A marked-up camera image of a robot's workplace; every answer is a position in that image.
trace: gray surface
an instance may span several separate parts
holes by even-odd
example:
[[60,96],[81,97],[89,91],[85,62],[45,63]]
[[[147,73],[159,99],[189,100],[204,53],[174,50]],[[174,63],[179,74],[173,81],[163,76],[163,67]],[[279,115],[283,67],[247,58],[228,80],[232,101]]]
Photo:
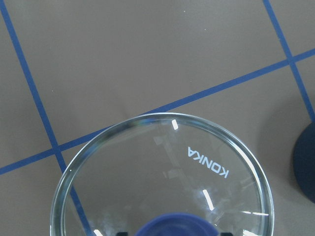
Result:
[[[59,144],[285,59],[262,1],[5,2]],[[271,4],[293,55],[315,47],[314,1]],[[315,56],[297,63],[315,106]],[[51,149],[0,17],[0,170]],[[174,109],[242,139],[270,181],[274,235],[313,235],[292,149],[311,122],[290,68]],[[63,152],[66,163],[78,151]],[[0,235],[48,235],[54,156],[0,175]]]

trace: brand logo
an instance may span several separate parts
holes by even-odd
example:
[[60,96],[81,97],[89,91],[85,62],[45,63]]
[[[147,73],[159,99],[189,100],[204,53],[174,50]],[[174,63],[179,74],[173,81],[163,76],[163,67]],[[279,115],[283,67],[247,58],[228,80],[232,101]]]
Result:
[[219,165],[217,162],[214,162],[213,160],[209,160],[209,158],[204,155],[200,155],[199,152],[191,150],[190,147],[188,147],[188,157],[193,157],[193,160],[198,161],[201,165],[206,164],[206,167],[209,170],[213,171],[219,176],[224,176],[224,178],[227,178],[229,170],[225,170],[223,166]]

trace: transparent lid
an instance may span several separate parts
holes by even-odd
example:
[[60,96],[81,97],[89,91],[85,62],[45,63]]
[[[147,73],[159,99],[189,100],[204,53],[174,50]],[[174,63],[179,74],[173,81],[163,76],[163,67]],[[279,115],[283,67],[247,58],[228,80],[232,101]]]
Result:
[[112,126],[80,150],[58,185],[51,236],[133,236],[174,212],[221,235],[273,233],[270,188],[244,144],[207,120],[156,113]]

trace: dark blue object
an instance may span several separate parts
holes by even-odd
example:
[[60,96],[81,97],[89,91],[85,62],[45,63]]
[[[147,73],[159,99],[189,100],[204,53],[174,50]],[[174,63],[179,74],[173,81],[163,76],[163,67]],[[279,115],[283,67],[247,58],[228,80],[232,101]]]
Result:
[[186,213],[161,215],[144,225],[135,236],[218,236],[204,219]]
[[315,203],[315,122],[303,131],[295,144],[293,168],[302,191]]

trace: glass surface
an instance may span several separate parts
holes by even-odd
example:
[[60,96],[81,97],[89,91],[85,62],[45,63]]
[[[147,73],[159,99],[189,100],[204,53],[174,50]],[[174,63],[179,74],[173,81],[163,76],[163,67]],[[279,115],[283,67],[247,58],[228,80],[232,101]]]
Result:
[[254,156],[222,127],[189,115],[139,116],[90,141],[59,183],[52,236],[86,235],[71,186],[96,236],[132,236],[172,212],[200,216],[234,236],[273,232],[272,197]]

